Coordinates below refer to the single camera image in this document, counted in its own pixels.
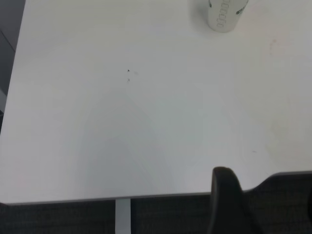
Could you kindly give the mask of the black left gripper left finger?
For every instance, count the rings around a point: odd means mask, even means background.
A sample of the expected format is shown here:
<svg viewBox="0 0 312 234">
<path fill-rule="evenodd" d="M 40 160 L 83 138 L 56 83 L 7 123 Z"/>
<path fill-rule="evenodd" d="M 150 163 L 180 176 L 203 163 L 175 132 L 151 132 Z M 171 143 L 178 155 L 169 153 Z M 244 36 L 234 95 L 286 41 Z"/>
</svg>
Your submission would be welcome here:
<svg viewBox="0 0 312 234">
<path fill-rule="evenodd" d="M 212 172 L 208 234 L 262 234 L 235 173 L 226 167 Z"/>
</svg>

